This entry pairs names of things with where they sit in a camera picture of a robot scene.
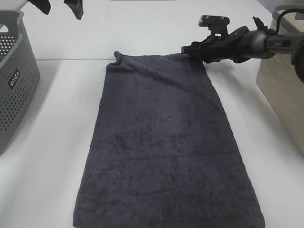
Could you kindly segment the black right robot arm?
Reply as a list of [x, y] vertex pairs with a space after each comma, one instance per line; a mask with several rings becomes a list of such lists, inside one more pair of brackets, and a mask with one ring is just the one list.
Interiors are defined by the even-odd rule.
[[263, 30], [250, 31], [242, 26], [224, 37], [208, 36], [181, 48], [183, 54], [206, 63], [230, 59], [243, 63], [251, 58], [269, 59], [275, 54], [291, 56], [291, 65], [301, 82], [304, 81], [304, 33], [269, 35]]

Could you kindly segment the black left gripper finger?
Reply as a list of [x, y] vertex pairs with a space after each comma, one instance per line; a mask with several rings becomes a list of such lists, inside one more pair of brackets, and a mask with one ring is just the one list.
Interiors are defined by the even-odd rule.
[[37, 7], [45, 15], [48, 15], [51, 10], [49, 0], [28, 0], [28, 2]]
[[84, 13], [82, 0], [64, 0], [64, 3], [72, 10], [78, 20], [82, 19]]

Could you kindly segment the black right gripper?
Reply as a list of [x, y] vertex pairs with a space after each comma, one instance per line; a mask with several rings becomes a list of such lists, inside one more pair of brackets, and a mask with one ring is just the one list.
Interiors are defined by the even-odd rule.
[[182, 46], [181, 53], [191, 59], [206, 63], [219, 62], [224, 59], [235, 61], [235, 57], [228, 49], [223, 37], [208, 36], [205, 40], [193, 41], [189, 46]]

